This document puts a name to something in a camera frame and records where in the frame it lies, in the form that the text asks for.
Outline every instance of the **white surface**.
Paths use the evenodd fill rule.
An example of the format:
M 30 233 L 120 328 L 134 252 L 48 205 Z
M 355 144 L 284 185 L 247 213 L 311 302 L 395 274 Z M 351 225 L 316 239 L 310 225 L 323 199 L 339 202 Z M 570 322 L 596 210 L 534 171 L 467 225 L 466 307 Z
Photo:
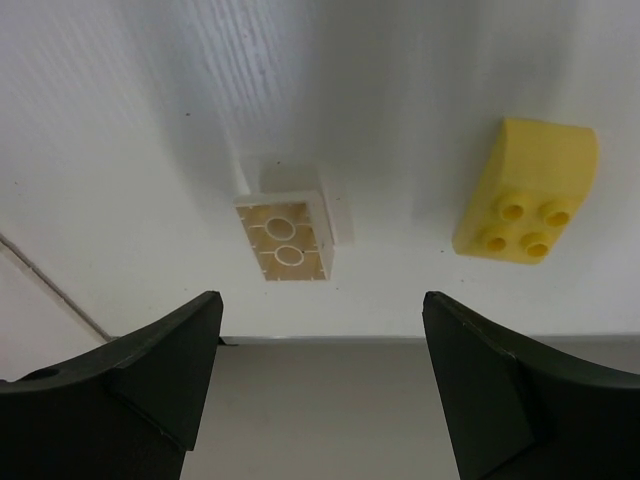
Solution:
M 223 335 L 421 336 L 429 289 L 529 334 L 640 332 L 637 2 L 0 13 L 0 232 L 110 334 L 205 289 L 222 292 Z M 501 115 L 601 141 L 592 195 L 538 267 L 450 248 Z M 329 172 L 328 208 L 353 220 L 328 283 L 269 285 L 255 265 L 232 200 L 277 161 Z
M 426 345 L 219 348 L 181 480 L 458 480 Z
M 0 246 L 0 379 L 17 380 L 100 345 Z

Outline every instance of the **black object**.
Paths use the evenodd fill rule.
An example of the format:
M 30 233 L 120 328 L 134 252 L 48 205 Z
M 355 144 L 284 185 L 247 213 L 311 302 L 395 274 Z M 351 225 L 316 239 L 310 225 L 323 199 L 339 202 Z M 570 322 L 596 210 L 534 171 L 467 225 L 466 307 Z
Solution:
M 580 360 L 442 293 L 424 327 L 461 480 L 640 479 L 640 376 Z
M 206 292 L 91 352 L 0 383 L 0 478 L 177 480 L 220 335 Z

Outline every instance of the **curved yellow block top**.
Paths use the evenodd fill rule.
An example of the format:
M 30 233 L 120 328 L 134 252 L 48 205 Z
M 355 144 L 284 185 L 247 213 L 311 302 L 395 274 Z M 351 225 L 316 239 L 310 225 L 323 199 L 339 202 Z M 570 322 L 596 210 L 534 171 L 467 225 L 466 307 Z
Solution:
M 540 263 L 587 198 L 597 165 L 592 129 L 505 119 L 456 230 L 454 250 Z

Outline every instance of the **building block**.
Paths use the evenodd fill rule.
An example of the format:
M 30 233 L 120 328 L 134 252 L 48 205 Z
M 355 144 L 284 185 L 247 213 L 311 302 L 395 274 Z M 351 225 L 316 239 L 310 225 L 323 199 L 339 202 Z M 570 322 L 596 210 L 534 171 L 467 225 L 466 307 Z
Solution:
M 458 225 L 460 255 L 537 264 L 586 199 L 598 164 L 590 128 L 506 118 Z
M 315 191 L 245 195 L 235 200 L 266 280 L 328 280 L 331 227 Z

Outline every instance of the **yellow duplo block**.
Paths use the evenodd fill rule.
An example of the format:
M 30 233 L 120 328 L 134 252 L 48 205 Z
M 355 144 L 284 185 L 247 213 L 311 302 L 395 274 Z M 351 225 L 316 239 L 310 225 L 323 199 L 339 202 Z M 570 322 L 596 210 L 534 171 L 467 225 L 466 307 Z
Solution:
M 540 263 L 587 198 L 598 164 L 590 128 L 506 118 L 453 238 L 460 255 Z

